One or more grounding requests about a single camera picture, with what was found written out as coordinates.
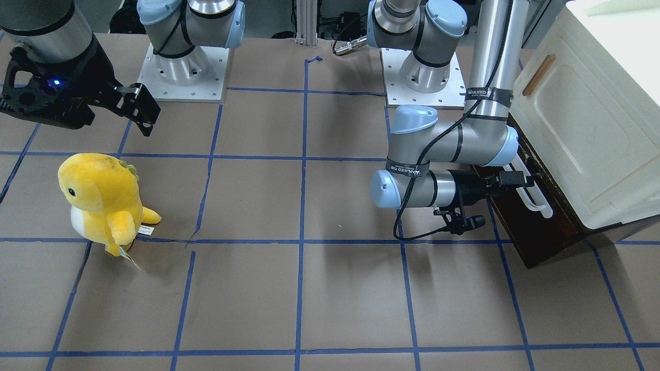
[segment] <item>yellow dinosaur plush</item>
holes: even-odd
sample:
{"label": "yellow dinosaur plush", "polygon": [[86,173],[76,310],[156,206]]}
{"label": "yellow dinosaur plush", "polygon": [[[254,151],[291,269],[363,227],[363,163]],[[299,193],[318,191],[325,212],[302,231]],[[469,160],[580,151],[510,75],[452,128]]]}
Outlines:
{"label": "yellow dinosaur plush", "polygon": [[161,219],[142,206],[135,167],[106,154],[79,153],[59,167],[57,177],[71,204],[73,228],[88,240],[105,244],[112,255],[132,261],[125,252],[140,224]]}

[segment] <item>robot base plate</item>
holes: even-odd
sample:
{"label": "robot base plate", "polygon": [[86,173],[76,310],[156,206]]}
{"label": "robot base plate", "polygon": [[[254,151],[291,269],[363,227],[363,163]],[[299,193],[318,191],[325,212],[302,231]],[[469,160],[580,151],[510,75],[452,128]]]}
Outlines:
{"label": "robot base plate", "polygon": [[462,110],[465,105],[465,83],[456,54],[451,57],[451,75],[447,86],[437,93],[421,93],[406,86],[399,73],[403,61],[410,53],[409,50],[381,49],[387,105],[397,107],[402,104],[420,104],[449,110]]}
{"label": "robot base plate", "polygon": [[229,49],[201,46],[209,57],[212,71],[203,80],[191,85],[174,85],[165,81],[156,68],[154,48],[149,44],[138,82],[143,83],[159,102],[222,102]]}

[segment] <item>wooden handle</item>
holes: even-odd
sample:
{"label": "wooden handle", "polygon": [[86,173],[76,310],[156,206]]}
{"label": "wooden handle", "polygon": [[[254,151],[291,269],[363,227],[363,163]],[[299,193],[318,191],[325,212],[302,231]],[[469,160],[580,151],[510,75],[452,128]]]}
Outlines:
{"label": "wooden handle", "polygon": [[546,55],[543,63],[541,63],[539,66],[539,69],[537,69],[537,71],[534,73],[534,76],[532,76],[532,79],[529,81],[529,83],[527,83],[525,89],[523,89],[523,96],[528,96],[534,92],[534,89],[536,89],[537,85],[541,82],[545,74],[550,69],[550,66],[554,63],[555,59],[557,59],[557,56],[554,54]]}

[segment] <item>light blue joint cap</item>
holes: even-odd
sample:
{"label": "light blue joint cap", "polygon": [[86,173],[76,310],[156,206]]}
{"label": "light blue joint cap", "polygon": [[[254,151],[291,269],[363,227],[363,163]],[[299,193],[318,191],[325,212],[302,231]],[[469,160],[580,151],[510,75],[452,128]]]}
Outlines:
{"label": "light blue joint cap", "polygon": [[376,37],[374,36],[374,5],[376,0],[371,0],[369,2],[369,13],[367,13],[367,43],[369,46],[378,48],[376,45]]}
{"label": "light blue joint cap", "polygon": [[246,8],[243,1],[236,2],[232,22],[232,27],[229,29],[229,36],[227,36],[227,45],[225,46],[230,49],[238,48],[243,44],[243,33],[246,29]]}
{"label": "light blue joint cap", "polygon": [[140,23],[150,26],[164,20],[174,13],[183,0],[138,0],[137,13]]}
{"label": "light blue joint cap", "polygon": [[438,122],[438,111],[431,107],[405,104],[397,108],[392,134],[407,134],[432,127]]}
{"label": "light blue joint cap", "polygon": [[459,38],[465,33],[467,14],[453,0],[428,0],[426,14],[447,35]]}
{"label": "light blue joint cap", "polygon": [[518,153],[518,132],[507,126],[506,140],[500,152],[488,164],[484,166],[504,166],[513,161],[513,158]]}
{"label": "light blue joint cap", "polygon": [[381,209],[396,209],[401,206],[401,195],[397,182],[385,169],[376,170],[369,184],[372,201]]}

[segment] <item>plush toy tag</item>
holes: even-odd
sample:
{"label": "plush toy tag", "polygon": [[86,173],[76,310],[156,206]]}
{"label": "plush toy tag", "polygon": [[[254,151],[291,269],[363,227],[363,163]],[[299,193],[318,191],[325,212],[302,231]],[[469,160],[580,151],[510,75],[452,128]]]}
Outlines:
{"label": "plush toy tag", "polygon": [[135,264],[135,266],[137,267],[137,269],[139,269],[140,271],[142,270],[142,269],[140,268],[140,266],[137,265],[137,263],[135,263],[135,261],[133,260],[133,258],[130,257],[130,256],[128,255],[128,253],[126,253],[126,252],[124,251],[124,249],[123,249],[121,246],[119,247],[119,254],[120,254],[122,257],[125,257],[126,259],[128,259],[129,261],[131,261],[131,263]]}
{"label": "plush toy tag", "polygon": [[140,225],[140,228],[137,229],[137,232],[139,234],[146,234],[147,236],[151,236],[151,234],[154,232],[154,227],[146,226],[146,225]]}

